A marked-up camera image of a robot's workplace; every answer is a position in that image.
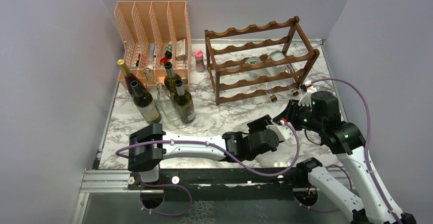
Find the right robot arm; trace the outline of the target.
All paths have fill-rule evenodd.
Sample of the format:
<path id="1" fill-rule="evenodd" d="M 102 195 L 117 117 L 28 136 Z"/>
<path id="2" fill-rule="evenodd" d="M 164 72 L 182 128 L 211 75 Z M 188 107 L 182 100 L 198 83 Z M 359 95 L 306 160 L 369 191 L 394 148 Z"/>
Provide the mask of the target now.
<path id="1" fill-rule="evenodd" d="M 416 223 L 412 214 L 404 213 L 388 193 L 380 177 L 375 177 L 373 163 L 365 152 L 366 141 L 359 128 L 342 121 L 338 99 L 328 91 L 310 94 L 310 105 L 292 99 L 273 122 L 288 122 L 296 131 L 302 129 L 319 134 L 343 164 L 354 194 L 335 180 L 323 166 L 303 167 L 295 172 L 295 181 L 302 187 L 310 183 L 318 187 L 345 214 L 351 223 Z"/>

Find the red wine bottle gold cap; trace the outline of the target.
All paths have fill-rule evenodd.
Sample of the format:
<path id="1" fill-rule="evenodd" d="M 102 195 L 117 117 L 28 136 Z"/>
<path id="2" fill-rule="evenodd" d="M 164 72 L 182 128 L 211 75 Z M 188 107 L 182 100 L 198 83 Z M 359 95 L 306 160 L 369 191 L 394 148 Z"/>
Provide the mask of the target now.
<path id="1" fill-rule="evenodd" d="M 134 95 L 132 86 L 131 86 L 131 82 L 136 81 L 139 86 L 145 90 L 145 85 L 141 82 L 141 80 L 130 70 L 129 65 L 125 62 L 124 59 L 119 59 L 117 61 L 117 65 L 119 66 L 119 69 L 121 70 L 125 82 L 126 82 L 126 88 L 128 90 L 128 92 L 130 93 L 131 96 Z"/>

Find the clear glass bottle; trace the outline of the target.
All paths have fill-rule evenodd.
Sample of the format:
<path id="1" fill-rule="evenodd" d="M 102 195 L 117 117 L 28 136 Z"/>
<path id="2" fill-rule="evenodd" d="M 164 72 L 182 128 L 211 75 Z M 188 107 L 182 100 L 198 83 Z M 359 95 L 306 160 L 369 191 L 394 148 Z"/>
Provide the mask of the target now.
<path id="1" fill-rule="evenodd" d="M 263 61 L 257 56 L 250 57 L 246 60 L 246 64 L 249 64 L 249 65 L 257 65 L 257 64 L 261 64 L 261 63 L 263 63 Z M 267 71 L 266 68 L 251 70 L 251 71 L 248 71 L 248 74 L 249 74 L 251 80 L 256 80 L 256 79 L 260 78 L 261 76 L 266 76 L 266 77 L 270 76 L 270 73 Z M 256 87 L 265 91 L 266 95 L 268 96 L 268 98 L 271 102 L 274 103 L 278 100 L 278 98 L 276 97 L 276 95 L 272 89 L 270 82 L 257 84 Z"/>
<path id="2" fill-rule="evenodd" d="M 178 120 L 179 117 L 172 101 L 170 92 L 166 89 L 163 83 L 158 83 L 156 85 L 156 89 L 157 100 L 167 120 L 169 122 Z"/>
<path id="3" fill-rule="evenodd" d="M 154 75 L 150 68 L 145 68 L 143 73 L 146 76 L 146 88 L 152 94 L 152 96 L 157 96 L 158 90 L 157 85 L 160 83 L 159 79 Z"/>

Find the black mounting rail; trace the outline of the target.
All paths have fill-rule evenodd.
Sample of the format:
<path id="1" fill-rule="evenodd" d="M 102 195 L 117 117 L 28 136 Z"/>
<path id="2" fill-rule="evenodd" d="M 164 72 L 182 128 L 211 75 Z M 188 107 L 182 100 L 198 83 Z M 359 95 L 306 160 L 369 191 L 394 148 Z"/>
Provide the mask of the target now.
<path id="1" fill-rule="evenodd" d="M 88 170 L 80 191 L 84 193 L 138 193 L 147 200 L 194 201 L 293 200 L 294 194 L 307 193 L 311 185 L 306 175 L 292 168 L 275 178 L 253 174 L 243 168 L 163 169 L 150 187 L 127 170 Z"/>

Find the small white box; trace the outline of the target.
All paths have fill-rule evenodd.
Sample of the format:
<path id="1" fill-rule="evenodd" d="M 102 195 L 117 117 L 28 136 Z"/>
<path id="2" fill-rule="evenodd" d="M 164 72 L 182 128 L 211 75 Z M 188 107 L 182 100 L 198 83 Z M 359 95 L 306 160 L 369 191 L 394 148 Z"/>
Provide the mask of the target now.
<path id="1" fill-rule="evenodd" d="M 176 60 L 185 60 L 188 56 L 187 40 L 182 39 L 176 42 Z"/>

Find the pink capped jar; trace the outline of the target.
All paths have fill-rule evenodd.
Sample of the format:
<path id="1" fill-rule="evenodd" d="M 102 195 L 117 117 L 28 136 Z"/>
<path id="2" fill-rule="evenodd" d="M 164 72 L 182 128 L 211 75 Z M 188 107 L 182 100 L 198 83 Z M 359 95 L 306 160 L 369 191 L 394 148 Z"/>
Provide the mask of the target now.
<path id="1" fill-rule="evenodd" d="M 205 70 L 204 54 L 201 50 L 195 51 L 196 71 L 203 72 Z"/>

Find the dark bottle white label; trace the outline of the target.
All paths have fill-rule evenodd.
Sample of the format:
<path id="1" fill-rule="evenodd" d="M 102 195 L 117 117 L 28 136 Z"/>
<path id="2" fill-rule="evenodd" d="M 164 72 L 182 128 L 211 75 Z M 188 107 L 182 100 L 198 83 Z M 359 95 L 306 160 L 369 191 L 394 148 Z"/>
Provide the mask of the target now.
<path id="1" fill-rule="evenodd" d="M 130 84 L 133 90 L 133 102 L 143 118 L 149 124 L 160 123 L 162 117 L 152 95 L 143 89 L 137 81 L 132 81 Z"/>

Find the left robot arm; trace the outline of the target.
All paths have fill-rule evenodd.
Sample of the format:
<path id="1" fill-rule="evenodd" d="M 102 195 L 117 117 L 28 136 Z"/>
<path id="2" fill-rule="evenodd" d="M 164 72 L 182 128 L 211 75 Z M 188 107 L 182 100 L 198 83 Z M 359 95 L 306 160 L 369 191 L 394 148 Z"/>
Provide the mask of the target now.
<path id="1" fill-rule="evenodd" d="M 282 122 L 272 123 L 269 116 L 247 124 L 248 132 L 198 137 L 165 132 L 160 123 L 148 125 L 129 136 L 128 171 L 141 174 L 147 188 L 160 184 L 159 166 L 172 158 L 203 158 L 212 161 L 253 161 L 258 155 L 274 152 L 292 136 Z"/>

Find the red capped small bottle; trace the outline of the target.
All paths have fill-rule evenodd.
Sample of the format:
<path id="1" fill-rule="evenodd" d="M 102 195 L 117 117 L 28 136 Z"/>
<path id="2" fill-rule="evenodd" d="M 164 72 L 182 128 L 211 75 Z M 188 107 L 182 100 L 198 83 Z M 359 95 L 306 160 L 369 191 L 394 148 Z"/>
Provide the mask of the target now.
<path id="1" fill-rule="evenodd" d="M 172 55 L 173 55 L 173 53 L 172 53 L 172 42 L 170 41 L 170 42 L 168 42 L 165 46 L 164 46 L 164 49 L 163 49 L 163 56 L 162 56 L 162 58 L 160 59 L 160 64 L 162 65 L 162 66 L 164 66 L 165 65 L 165 63 L 167 63 L 169 60 L 171 60 L 172 59 Z"/>

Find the orange plastic file organizer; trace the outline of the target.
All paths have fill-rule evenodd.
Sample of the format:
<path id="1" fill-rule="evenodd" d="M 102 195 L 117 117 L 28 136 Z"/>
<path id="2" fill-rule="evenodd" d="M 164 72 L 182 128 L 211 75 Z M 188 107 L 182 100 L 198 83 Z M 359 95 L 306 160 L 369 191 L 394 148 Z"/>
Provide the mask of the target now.
<path id="1" fill-rule="evenodd" d="M 143 73 L 150 68 L 162 83 L 166 76 L 160 64 L 164 46 L 172 42 L 170 62 L 185 87 L 191 83 L 192 39 L 186 1 L 119 1 L 114 11 L 123 41 L 124 60 L 131 71 L 146 83 Z M 176 60 L 176 42 L 187 40 L 188 56 Z"/>

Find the brown wooden wine rack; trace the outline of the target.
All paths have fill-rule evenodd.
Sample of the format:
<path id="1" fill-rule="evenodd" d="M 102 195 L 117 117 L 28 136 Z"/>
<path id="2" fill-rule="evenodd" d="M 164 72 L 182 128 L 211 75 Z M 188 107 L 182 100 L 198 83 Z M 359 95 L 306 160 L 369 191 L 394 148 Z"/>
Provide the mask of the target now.
<path id="1" fill-rule="evenodd" d="M 216 32 L 212 30 L 205 30 L 205 49 L 206 49 L 206 58 L 207 58 L 207 70 L 211 79 L 212 88 L 214 90 L 215 95 L 215 103 L 217 105 L 220 105 L 222 103 L 227 102 L 233 102 L 238 101 L 241 99 L 251 98 L 251 97 L 257 97 L 260 95 L 264 95 L 266 92 L 262 89 L 258 89 L 251 93 L 238 93 L 231 97 L 221 97 L 220 94 L 222 91 L 235 89 L 235 88 L 241 88 L 246 86 L 252 86 L 252 85 L 261 85 L 267 82 L 272 81 L 280 81 L 283 79 L 292 78 L 294 79 L 294 82 L 287 85 L 287 86 L 277 86 L 275 90 L 277 92 L 281 91 L 287 91 L 292 88 L 299 88 L 300 85 L 305 81 L 308 73 L 311 71 L 313 65 L 315 64 L 317 58 L 320 55 L 320 52 L 318 49 L 314 49 L 308 40 L 307 36 L 305 35 L 304 31 L 302 30 L 300 24 L 299 24 L 300 18 L 298 16 L 295 16 L 293 18 L 288 19 L 287 21 L 283 23 L 278 23 L 276 21 L 271 21 L 268 24 L 264 26 L 258 26 L 256 24 L 251 24 L 247 26 L 244 29 L 237 29 L 237 28 L 228 28 L 224 32 Z M 282 28 L 288 28 L 288 34 L 279 39 L 279 40 L 272 40 L 272 39 L 266 39 L 260 43 L 253 43 L 248 42 L 241 46 L 234 46 L 230 45 L 223 49 L 215 49 L 211 45 L 211 41 L 214 39 L 220 39 L 224 37 L 232 37 L 232 36 L 239 36 L 239 35 L 245 35 L 245 34 L 252 34 L 257 32 L 264 32 L 264 31 L 270 31 L 270 30 L 276 30 L 276 29 L 282 29 Z M 295 34 L 298 34 L 301 38 L 301 41 L 305 45 L 307 49 L 307 54 L 296 57 L 294 55 L 288 55 L 288 49 L 290 44 L 292 43 L 293 37 Z M 258 64 L 248 64 L 247 59 L 243 58 L 239 61 L 226 61 L 222 64 L 218 64 L 216 62 L 215 57 L 217 55 L 222 54 L 231 54 L 235 52 L 240 51 L 249 51 L 252 49 L 258 49 L 263 47 L 270 47 L 275 45 L 282 45 L 282 55 L 283 58 L 281 60 L 272 60 L 271 57 L 267 54 L 263 54 L 259 57 L 260 63 Z M 238 80 L 237 82 L 233 84 L 224 84 L 221 82 L 221 77 L 223 76 L 230 76 L 232 74 L 242 73 L 242 72 L 248 72 L 248 71 L 257 71 L 262 70 L 265 68 L 270 67 L 277 67 L 281 65 L 292 65 L 293 63 L 297 62 L 305 62 L 305 65 L 302 69 L 299 71 L 296 71 L 294 73 L 286 73 L 281 72 L 279 74 L 276 74 L 274 76 L 268 77 L 266 75 L 261 75 L 253 80 Z"/>

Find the green wine bottle brown label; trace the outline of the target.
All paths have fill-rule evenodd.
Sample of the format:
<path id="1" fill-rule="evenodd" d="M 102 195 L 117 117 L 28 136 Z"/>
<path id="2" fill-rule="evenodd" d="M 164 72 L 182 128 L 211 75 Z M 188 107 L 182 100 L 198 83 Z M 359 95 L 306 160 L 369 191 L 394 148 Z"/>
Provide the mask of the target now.
<path id="1" fill-rule="evenodd" d="M 183 84 L 182 79 L 178 74 L 174 72 L 171 62 L 166 62 L 164 68 L 167 72 L 167 75 L 164 78 L 165 87 L 170 93 L 176 93 L 176 81 L 180 80 L 180 84 Z"/>

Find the clear bottle with cork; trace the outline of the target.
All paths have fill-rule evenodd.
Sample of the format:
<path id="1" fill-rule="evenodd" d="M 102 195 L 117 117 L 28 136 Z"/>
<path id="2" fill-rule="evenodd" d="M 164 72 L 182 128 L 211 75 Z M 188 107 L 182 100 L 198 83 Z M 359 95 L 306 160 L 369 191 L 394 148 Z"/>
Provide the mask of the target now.
<path id="1" fill-rule="evenodd" d="M 268 57 L 272 61 L 280 61 L 280 60 L 282 60 L 282 59 L 285 58 L 285 55 L 283 54 L 282 51 L 273 51 L 273 52 L 271 52 L 269 54 Z M 271 76 L 276 76 L 276 75 L 280 74 L 281 72 L 284 72 L 284 73 L 287 73 L 287 74 L 293 73 L 294 69 L 290 65 L 286 64 L 286 65 L 268 67 L 267 71 L 269 72 L 269 74 Z M 285 82 L 286 85 L 290 85 L 290 84 L 295 83 L 295 79 L 294 78 L 287 78 L 285 80 L 281 80 L 281 83 L 282 82 Z M 292 93 L 293 96 L 298 96 L 299 95 L 299 91 L 298 91 L 298 89 L 296 87 L 292 87 L 291 88 L 291 93 Z"/>

